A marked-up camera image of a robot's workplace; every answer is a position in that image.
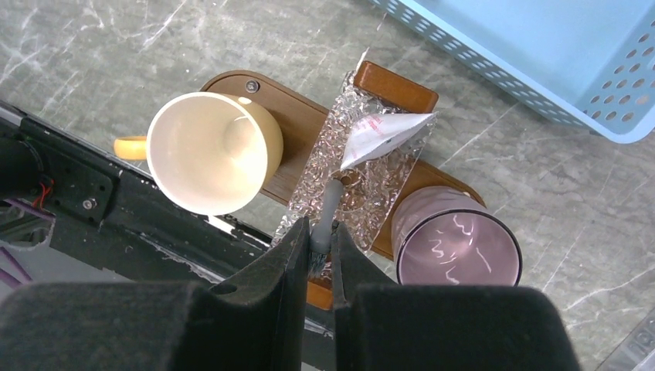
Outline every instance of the yellow mug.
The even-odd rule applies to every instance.
[[[282,131],[264,107],[245,97],[198,92],[168,102],[145,137],[118,138],[116,156],[148,160],[161,191],[200,215],[244,207],[282,159]]]

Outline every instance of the cup rim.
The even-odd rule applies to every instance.
[[[221,209],[219,207],[211,206],[211,205],[208,205],[205,208],[189,207],[189,204],[182,201],[182,200],[180,200],[177,197],[177,195],[175,194],[175,192],[172,192],[170,189],[168,189],[168,187],[166,185],[162,185],[161,182],[157,182],[157,179],[159,179],[159,176],[157,175],[158,171],[156,170],[155,166],[153,166],[152,160],[151,160],[152,156],[150,156],[151,143],[152,143],[151,137],[152,137],[154,127],[157,126],[157,125],[153,125],[153,124],[155,122],[157,122],[159,120],[159,118],[164,114],[164,112],[166,112],[173,105],[175,105],[175,104],[177,104],[177,103],[179,103],[179,102],[181,102],[183,100],[187,100],[187,99],[191,99],[191,98],[195,98],[195,97],[207,97],[207,98],[220,100],[221,102],[227,103],[227,104],[231,105],[232,107],[236,108],[237,110],[239,110],[244,116],[246,116],[248,121],[250,121],[250,123],[254,126],[254,128],[257,131],[257,134],[262,138],[263,143],[266,145],[266,139],[263,137],[262,130],[261,130],[260,126],[258,124],[256,124],[254,117],[250,114],[250,112],[248,112],[248,110],[246,110],[244,107],[241,107],[241,105],[239,105],[237,102],[235,102],[231,97],[229,97],[229,96],[227,96],[225,94],[212,93],[212,92],[208,92],[208,91],[194,91],[194,92],[191,92],[191,93],[182,94],[180,96],[177,96],[177,97],[171,99],[163,107],[161,107],[159,109],[159,111],[157,112],[157,114],[152,118],[150,126],[148,127],[148,135],[146,136],[146,154],[147,154],[146,155],[146,161],[148,162],[148,168],[150,169],[150,173],[152,175],[152,178],[154,179],[155,183],[157,183],[157,186],[159,187],[159,189],[164,193],[164,195],[166,197],[168,197],[168,199],[170,199],[174,204],[180,206],[181,208],[186,209],[186,210],[188,210],[188,211],[190,211],[192,213],[195,213],[195,214],[208,215],[208,216],[225,215],[225,214],[233,213],[233,212],[237,211],[238,209],[241,209],[242,207],[244,207],[247,203],[244,204],[244,205],[241,205],[241,207],[239,207],[238,209],[234,209],[234,210],[232,210],[232,209]],[[266,159],[266,168],[268,168],[268,161],[269,161],[268,156],[265,159]],[[265,181],[266,181],[266,172],[264,172],[261,175],[260,187],[257,190],[253,190],[252,195],[248,195],[248,203],[250,201],[252,201],[257,196],[257,193],[259,193],[259,191],[261,190],[261,186],[264,184]]]
[[[451,214],[451,213],[472,213],[472,214],[477,214],[477,215],[480,215],[480,216],[485,216],[488,219],[491,219],[494,222],[496,222],[499,226],[501,226],[501,228],[503,228],[505,230],[505,232],[507,232],[507,234],[511,238],[512,242],[514,243],[514,249],[516,249],[516,254],[517,254],[517,257],[518,257],[518,272],[517,272],[517,275],[516,275],[516,281],[512,285],[512,286],[517,286],[518,282],[521,280],[521,274],[523,273],[523,255],[521,254],[521,247],[518,244],[518,240],[516,239],[516,236],[512,233],[512,231],[509,229],[509,227],[507,227],[503,222],[501,222],[496,216],[493,216],[493,215],[491,215],[489,213],[482,212],[480,210],[473,210],[473,209],[450,209],[450,210],[445,210],[445,211],[433,214],[431,216],[428,216],[421,223],[416,224],[416,226],[414,228],[412,228],[412,230],[410,230],[409,233],[407,233],[407,237],[405,237],[402,244],[398,248],[398,255],[397,255],[397,258],[395,259],[395,276],[398,279],[398,284],[402,284],[402,280],[400,279],[400,262],[402,260],[401,256],[403,255],[403,253],[405,251],[405,247],[407,247],[407,243],[409,242],[411,237],[414,236],[414,234],[416,232],[418,232],[419,229],[421,229],[427,223],[433,221],[434,219],[436,219],[436,218],[438,218],[440,216],[448,215],[448,214]]]

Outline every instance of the gray brush handle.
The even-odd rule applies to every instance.
[[[323,209],[321,220],[311,231],[309,237],[310,248],[313,252],[327,255],[330,253],[330,239],[332,235],[332,220],[337,211],[341,196],[344,194],[344,185],[337,179],[332,179],[325,186],[323,192]]]

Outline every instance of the brush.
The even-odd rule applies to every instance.
[[[339,207],[341,195],[344,194],[344,185],[337,179],[332,179],[325,186],[323,192],[323,209],[321,219],[314,226],[309,236],[309,277],[318,278],[325,267],[325,258],[328,257],[332,240],[332,220],[334,212]]]

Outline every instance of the brown wooden stand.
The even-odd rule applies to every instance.
[[[415,113],[432,112],[438,99],[436,93],[431,90],[370,62],[362,64],[355,77],[355,85]],[[261,193],[287,205],[329,110],[264,75],[245,70],[220,74],[207,82],[202,91],[247,97],[265,107],[275,117],[282,129],[284,153],[276,174]],[[389,215],[393,215],[395,208],[405,197],[427,186],[449,186],[468,192],[484,205],[480,195],[467,184],[418,160]],[[382,226],[372,249],[388,259],[393,259],[390,217]],[[307,302],[329,310],[332,305],[329,282],[310,281]]]

